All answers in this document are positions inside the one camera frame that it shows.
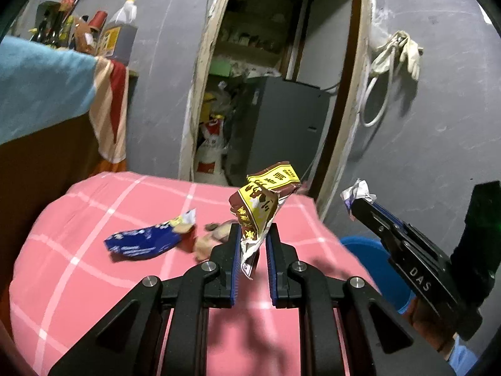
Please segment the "right hand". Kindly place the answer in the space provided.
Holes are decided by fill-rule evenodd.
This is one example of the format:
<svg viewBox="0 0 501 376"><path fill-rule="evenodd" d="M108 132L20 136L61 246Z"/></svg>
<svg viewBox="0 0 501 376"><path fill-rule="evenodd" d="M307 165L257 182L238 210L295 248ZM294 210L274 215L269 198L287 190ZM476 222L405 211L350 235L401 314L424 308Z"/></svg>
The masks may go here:
<svg viewBox="0 0 501 376"><path fill-rule="evenodd" d="M414 297L403 316L446 360L454 346L454 332L419 298Z"/></svg>

